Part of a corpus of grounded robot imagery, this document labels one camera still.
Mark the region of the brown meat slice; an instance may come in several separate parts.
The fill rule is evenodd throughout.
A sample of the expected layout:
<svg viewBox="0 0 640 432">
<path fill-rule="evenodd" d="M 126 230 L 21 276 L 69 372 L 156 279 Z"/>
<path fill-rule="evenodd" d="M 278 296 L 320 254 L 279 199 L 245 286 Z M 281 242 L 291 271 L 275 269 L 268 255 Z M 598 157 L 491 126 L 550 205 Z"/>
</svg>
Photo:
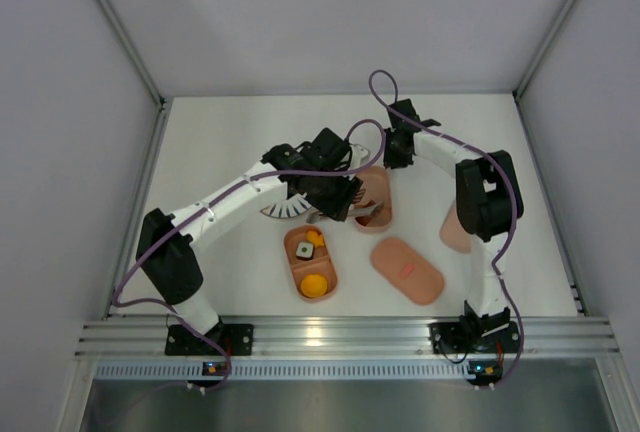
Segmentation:
<svg viewBox="0 0 640 432">
<path fill-rule="evenodd" d="M 372 221 L 372 218 L 371 217 L 358 217 L 356 219 L 356 221 L 362 226 L 367 226 Z"/>
</svg>

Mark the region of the metal serving tongs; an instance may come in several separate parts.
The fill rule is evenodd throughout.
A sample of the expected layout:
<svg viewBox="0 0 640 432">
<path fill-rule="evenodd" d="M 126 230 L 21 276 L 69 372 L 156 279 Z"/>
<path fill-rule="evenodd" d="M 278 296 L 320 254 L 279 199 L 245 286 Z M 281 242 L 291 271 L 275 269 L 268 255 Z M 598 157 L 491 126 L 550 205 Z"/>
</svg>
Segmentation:
<svg viewBox="0 0 640 432">
<path fill-rule="evenodd" d="M 382 202 L 372 202 L 365 207 L 356 207 L 350 209 L 344 218 L 330 218 L 320 211 L 312 212 L 306 219 L 308 224 L 316 224 L 320 221 L 330 220 L 334 222 L 345 222 L 349 219 L 356 221 L 358 217 L 371 217 L 372 221 L 363 227 L 383 227 L 389 225 L 392 221 L 393 215 L 391 209 Z"/>
</svg>

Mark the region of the pink divided lunch box tray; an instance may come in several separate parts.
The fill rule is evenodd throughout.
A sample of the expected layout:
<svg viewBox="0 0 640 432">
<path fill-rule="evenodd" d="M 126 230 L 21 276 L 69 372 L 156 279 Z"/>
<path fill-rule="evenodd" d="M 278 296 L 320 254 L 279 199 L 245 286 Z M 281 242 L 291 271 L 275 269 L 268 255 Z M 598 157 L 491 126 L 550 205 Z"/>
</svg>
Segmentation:
<svg viewBox="0 0 640 432">
<path fill-rule="evenodd" d="M 354 204 L 353 208 L 365 207 L 372 202 L 382 202 L 391 209 L 392 207 L 392 194 L 391 194 L 391 181 L 388 171 L 380 166 L 372 166 L 357 175 L 363 181 L 361 190 L 364 192 L 361 200 Z M 383 227 L 363 227 L 353 220 L 355 227 L 364 233 L 381 233 L 390 228 L 389 225 Z"/>
</svg>

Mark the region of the orange fish shaped food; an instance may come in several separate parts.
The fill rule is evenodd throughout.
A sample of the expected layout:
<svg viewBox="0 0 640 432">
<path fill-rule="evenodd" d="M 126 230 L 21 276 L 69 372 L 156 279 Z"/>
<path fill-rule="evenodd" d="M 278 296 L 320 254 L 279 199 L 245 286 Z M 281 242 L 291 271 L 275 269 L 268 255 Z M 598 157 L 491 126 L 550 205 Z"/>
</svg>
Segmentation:
<svg viewBox="0 0 640 432">
<path fill-rule="evenodd" d="M 316 230 L 316 229 L 308 230 L 306 232 L 306 239 L 315 248 L 325 247 L 326 246 L 323 234 L 320 231 Z"/>
</svg>

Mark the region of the orange round dumpling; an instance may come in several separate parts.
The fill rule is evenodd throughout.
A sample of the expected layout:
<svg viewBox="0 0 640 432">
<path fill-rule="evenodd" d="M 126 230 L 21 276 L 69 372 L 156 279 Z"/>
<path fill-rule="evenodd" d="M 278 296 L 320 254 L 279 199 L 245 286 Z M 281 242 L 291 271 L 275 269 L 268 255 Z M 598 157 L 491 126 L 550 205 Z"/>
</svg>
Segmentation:
<svg viewBox="0 0 640 432">
<path fill-rule="evenodd" d="M 322 297 L 328 291 L 328 281 L 319 274 L 306 275 L 300 283 L 300 291 L 304 297 L 309 299 Z"/>
</svg>

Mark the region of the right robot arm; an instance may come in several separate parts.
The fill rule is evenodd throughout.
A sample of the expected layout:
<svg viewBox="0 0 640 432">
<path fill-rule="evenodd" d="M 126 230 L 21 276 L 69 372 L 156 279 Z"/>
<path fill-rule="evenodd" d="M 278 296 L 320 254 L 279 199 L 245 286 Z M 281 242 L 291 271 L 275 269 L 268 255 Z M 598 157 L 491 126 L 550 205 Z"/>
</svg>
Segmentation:
<svg viewBox="0 0 640 432">
<path fill-rule="evenodd" d="M 524 213 L 511 155 L 486 153 L 449 134 L 436 121 L 422 121 L 409 99 L 386 107 L 384 166 L 405 168 L 420 157 L 455 181 L 454 216 L 470 236 L 471 286 L 458 319 L 459 340 L 479 349 L 491 335 L 512 325 L 515 310 L 504 291 L 499 261 L 506 254 Z"/>
</svg>

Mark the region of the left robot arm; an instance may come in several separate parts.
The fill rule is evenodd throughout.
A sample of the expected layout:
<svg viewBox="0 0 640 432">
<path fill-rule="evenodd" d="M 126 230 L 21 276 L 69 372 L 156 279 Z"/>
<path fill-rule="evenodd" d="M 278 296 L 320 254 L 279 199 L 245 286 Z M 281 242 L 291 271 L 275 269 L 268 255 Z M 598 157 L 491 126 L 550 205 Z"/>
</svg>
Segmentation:
<svg viewBox="0 0 640 432">
<path fill-rule="evenodd" d="M 222 321 L 205 297 L 199 253 L 262 211 L 297 217 L 314 208 L 345 220 L 362 186 L 351 173 L 369 156 L 329 128 L 297 147 L 276 145 L 241 178 L 201 201 L 147 213 L 136 258 L 163 301 L 192 329 L 217 339 Z"/>
</svg>

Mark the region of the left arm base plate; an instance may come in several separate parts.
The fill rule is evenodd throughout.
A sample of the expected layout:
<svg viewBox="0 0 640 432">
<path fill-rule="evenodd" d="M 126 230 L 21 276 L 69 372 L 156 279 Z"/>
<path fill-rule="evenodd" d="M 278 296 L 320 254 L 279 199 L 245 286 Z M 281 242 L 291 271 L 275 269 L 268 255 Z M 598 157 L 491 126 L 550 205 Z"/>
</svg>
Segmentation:
<svg viewBox="0 0 640 432">
<path fill-rule="evenodd" d="M 220 333 L 207 335 L 229 356 L 251 356 L 254 325 L 247 323 L 226 324 Z M 168 328 L 164 353 L 166 356 L 214 356 L 218 351 L 208 342 L 196 337 L 182 325 Z"/>
</svg>

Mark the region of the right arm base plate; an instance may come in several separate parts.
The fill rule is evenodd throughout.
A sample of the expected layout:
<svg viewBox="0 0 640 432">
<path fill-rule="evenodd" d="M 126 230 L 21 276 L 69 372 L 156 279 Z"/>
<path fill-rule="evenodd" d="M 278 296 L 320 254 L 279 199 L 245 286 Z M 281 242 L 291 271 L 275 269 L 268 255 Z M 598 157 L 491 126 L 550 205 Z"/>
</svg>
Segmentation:
<svg viewBox="0 0 640 432">
<path fill-rule="evenodd" d="M 515 322 L 497 332 L 472 337 L 458 321 L 436 322 L 428 326 L 435 353 L 450 354 L 515 354 L 520 345 L 520 332 Z"/>
</svg>

